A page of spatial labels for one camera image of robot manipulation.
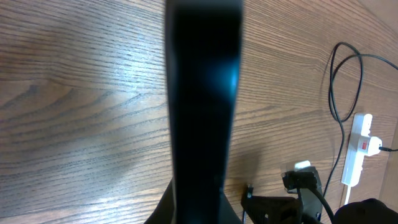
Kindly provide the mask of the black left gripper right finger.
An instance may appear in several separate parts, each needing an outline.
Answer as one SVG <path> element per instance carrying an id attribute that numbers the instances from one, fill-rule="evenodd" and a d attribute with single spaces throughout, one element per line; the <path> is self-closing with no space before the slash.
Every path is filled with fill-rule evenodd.
<path id="1" fill-rule="evenodd" d="M 219 224 L 242 224 L 224 193 L 220 199 Z"/>

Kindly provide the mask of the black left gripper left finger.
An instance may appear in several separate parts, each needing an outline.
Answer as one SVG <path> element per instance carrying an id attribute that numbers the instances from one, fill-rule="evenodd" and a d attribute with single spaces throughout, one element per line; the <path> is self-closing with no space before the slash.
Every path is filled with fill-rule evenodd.
<path id="1" fill-rule="evenodd" d="M 171 224 L 174 208 L 173 181 L 171 180 L 155 210 L 144 224 Z"/>

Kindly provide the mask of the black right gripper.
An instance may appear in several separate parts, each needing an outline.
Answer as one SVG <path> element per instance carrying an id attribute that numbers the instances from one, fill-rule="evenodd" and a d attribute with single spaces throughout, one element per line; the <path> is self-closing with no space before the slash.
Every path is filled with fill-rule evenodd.
<path id="1" fill-rule="evenodd" d="M 244 197 L 241 205 L 254 224 L 300 223 L 300 202 L 293 197 Z"/>

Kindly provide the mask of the blue Galaxy smartphone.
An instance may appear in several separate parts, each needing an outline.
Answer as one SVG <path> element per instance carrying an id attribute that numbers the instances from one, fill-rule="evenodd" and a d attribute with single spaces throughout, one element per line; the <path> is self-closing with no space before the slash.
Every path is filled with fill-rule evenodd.
<path id="1" fill-rule="evenodd" d="M 239 85 L 242 1 L 167 1 L 174 223 L 220 223 Z"/>

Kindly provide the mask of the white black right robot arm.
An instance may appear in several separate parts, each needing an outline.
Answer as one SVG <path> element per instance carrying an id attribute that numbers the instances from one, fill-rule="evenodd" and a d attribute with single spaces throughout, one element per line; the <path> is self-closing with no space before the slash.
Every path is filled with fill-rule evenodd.
<path id="1" fill-rule="evenodd" d="M 300 202 L 293 197 L 253 196 L 241 201 L 253 223 L 319 223 L 316 218 L 300 211 Z M 336 224 L 397 224 L 397 212 L 381 201 L 370 198 L 349 203 L 334 215 Z"/>

